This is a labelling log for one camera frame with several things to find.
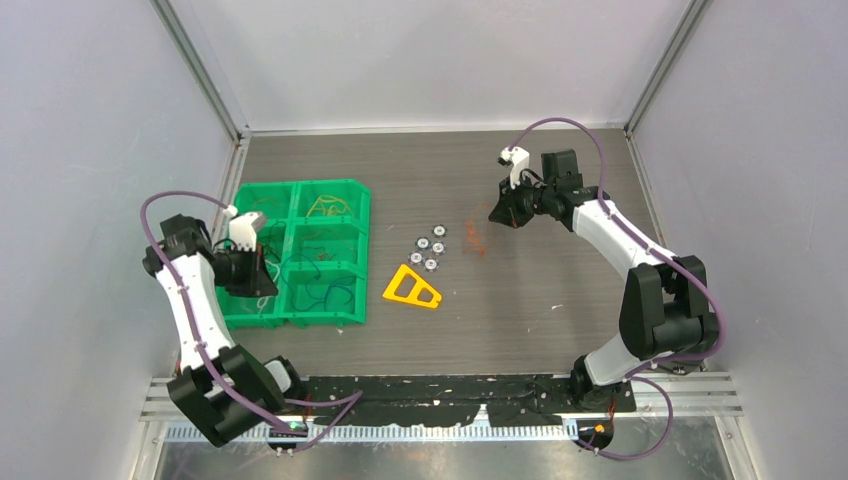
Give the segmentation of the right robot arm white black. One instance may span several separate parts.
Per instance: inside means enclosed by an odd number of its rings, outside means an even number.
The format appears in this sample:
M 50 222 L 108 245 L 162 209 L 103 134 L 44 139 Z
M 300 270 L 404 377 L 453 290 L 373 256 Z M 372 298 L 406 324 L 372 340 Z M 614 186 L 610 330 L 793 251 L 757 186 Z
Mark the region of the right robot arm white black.
M 574 151 L 543 154 L 540 173 L 529 160 L 520 147 L 500 153 L 499 164 L 510 172 L 499 183 L 490 221 L 517 229 L 547 215 L 592 245 L 624 280 L 617 333 L 570 372 L 567 392 L 575 405 L 596 410 L 650 363 L 692 361 L 718 345 L 719 321 L 703 291 L 700 259 L 656 245 L 607 194 L 585 185 Z

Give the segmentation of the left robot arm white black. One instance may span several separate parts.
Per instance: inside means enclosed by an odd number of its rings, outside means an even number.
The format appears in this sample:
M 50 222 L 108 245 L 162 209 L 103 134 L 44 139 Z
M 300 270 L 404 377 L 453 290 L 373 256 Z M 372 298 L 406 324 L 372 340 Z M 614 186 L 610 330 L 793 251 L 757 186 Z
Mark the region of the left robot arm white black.
M 177 214 L 161 222 L 163 238 L 142 264 L 165 291 L 180 342 L 180 367 L 167 384 L 171 401 L 214 446 L 258 425 L 260 410 L 298 412 L 307 389 L 281 356 L 257 360 L 229 333 L 217 291 L 243 298 L 275 296 L 259 245 L 214 247 L 205 223 Z

